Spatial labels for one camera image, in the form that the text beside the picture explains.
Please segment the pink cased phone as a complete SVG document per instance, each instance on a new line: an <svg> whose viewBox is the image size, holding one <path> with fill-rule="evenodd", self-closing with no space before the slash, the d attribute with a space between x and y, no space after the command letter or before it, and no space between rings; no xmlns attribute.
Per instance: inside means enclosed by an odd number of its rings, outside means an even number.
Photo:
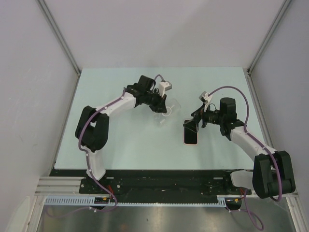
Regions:
<svg viewBox="0 0 309 232"><path fill-rule="evenodd" d="M186 145L197 145L197 133L183 128L183 141Z"/></svg>

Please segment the clear phone case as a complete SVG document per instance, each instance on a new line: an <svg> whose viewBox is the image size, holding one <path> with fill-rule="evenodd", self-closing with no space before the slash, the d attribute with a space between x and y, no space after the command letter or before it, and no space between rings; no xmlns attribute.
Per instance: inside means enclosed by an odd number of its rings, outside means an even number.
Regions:
<svg viewBox="0 0 309 232"><path fill-rule="evenodd" d="M173 98L166 101L166 113L154 113L154 123L158 127L162 127L167 122L172 121L181 109L179 102Z"/></svg>

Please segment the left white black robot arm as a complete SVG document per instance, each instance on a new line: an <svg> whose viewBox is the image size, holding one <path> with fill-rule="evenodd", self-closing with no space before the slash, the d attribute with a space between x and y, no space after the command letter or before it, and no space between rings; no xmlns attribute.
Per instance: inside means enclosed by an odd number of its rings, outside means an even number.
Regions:
<svg viewBox="0 0 309 232"><path fill-rule="evenodd" d="M172 89L172 84L162 75L158 87L156 79L140 76L139 81L123 89L121 96L104 106L93 108L86 106L80 116L75 137L78 147L86 153L87 174L92 178L90 188L96 193L102 193L107 182L102 177L106 174L103 157L98 152L106 145L109 135L110 118L127 110L145 104L155 113L166 113L166 92Z"/></svg>

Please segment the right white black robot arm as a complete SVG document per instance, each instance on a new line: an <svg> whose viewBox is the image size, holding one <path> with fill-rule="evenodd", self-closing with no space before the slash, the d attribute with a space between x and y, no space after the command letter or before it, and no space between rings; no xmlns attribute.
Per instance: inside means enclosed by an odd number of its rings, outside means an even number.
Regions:
<svg viewBox="0 0 309 232"><path fill-rule="evenodd" d="M283 194L293 193L296 189L291 157L286 151L277 151L262 143L237 118L236 101L222 98L220 108L211 110L206 103L195 110L192 119L184 122L183 127L192 132L211 123L219 125L220 133L238 145L253 161L253 170L232 171L223 181L223 189L234 194L240 187L254 190L261 199L278 200Z"/></svg>

